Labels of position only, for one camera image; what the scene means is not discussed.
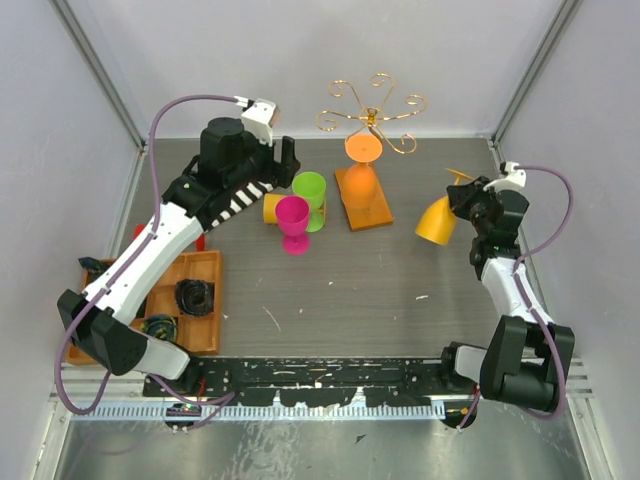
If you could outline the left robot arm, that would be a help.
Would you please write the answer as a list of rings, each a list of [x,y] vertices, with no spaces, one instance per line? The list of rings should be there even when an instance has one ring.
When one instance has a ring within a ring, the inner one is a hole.
[[[277,187],[301,164],[290,136],[275,148],[245,122],[220,117],[201,133],[200,150],[174,179],[144,230],[82,292],[65,291],[57,308],[69,342],[112,374],[164,378],[178,396],[194,393],[200,372],[183,347],[132,328],[140,305],[184,249]]]

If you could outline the magenta plastic wine glass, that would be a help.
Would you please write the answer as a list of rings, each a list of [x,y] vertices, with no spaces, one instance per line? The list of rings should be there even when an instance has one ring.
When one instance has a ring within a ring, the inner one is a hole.
[[[291,195],[281,199],[276,207],[277,225],[283,233],[283,250],[290,255],[302,255],[310,247],[306,229],[310,220],[310,207],[305,199]]]

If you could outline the gold wire wine glass rack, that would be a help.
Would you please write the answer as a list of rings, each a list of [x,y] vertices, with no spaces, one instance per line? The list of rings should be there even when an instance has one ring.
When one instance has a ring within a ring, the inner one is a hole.
[[[316,127],[324,132],[337,129],[338,121],[356,121],[359,127],[344,140],[344,150],[352,165],[334,172],[340,199],[344,207],[349,228],[353,232],[388,226],[393,215],[381,186],[374,163],[388,146],[400,155],[408,155],[417,149],[416,138],[407,133],[395,145],[381,129],[381,125],[392,121],[417,116],[427,109],[427,100],[418,94],[409,94],[404,103],[409,107],[405,113],[387,115],[385,106],[395,89],[395,80],[387,73],[374,74],[370,80],[373,88],[387,87],[387,93],[377,105],[365,105],[356,88],[347,80],[335,80],[328,86],[328,93],[340,98],[349,90],[359,106],[356,114],[341,113],[325,109],[316,115]]]

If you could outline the orange plastic wine glass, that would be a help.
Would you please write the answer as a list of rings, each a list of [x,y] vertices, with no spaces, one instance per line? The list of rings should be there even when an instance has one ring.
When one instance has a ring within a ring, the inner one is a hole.
[[[382,144],[371,134],[357,134],[346,141],[345,151],[354,164],[347,169],[342,180],[342,201],[348,208],[368,208],[377,188],[372,164],[381,156]]]

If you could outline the yellow-orange plastic wine glass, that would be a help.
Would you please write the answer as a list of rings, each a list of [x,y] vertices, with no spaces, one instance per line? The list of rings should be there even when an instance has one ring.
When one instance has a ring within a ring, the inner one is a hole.
[[[423,213],[415,234],[436,245],[446,246],[454,232],[457,217],[451,210],[449,195],[437,199]]]

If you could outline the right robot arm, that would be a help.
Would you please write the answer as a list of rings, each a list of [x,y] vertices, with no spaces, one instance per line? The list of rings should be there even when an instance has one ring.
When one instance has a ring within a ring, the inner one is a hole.
[[[447,197],[452,213],[476,232],[470,263],[499,322],[486,348],[459,342],[444,348],[440,385],[459,394],[475,382],[488,400],[543,416],[560,413],[575,336],[554,323],[528,282],[517,242],[528,200],[516,190],[496,190],[486,177],[448,186]]]

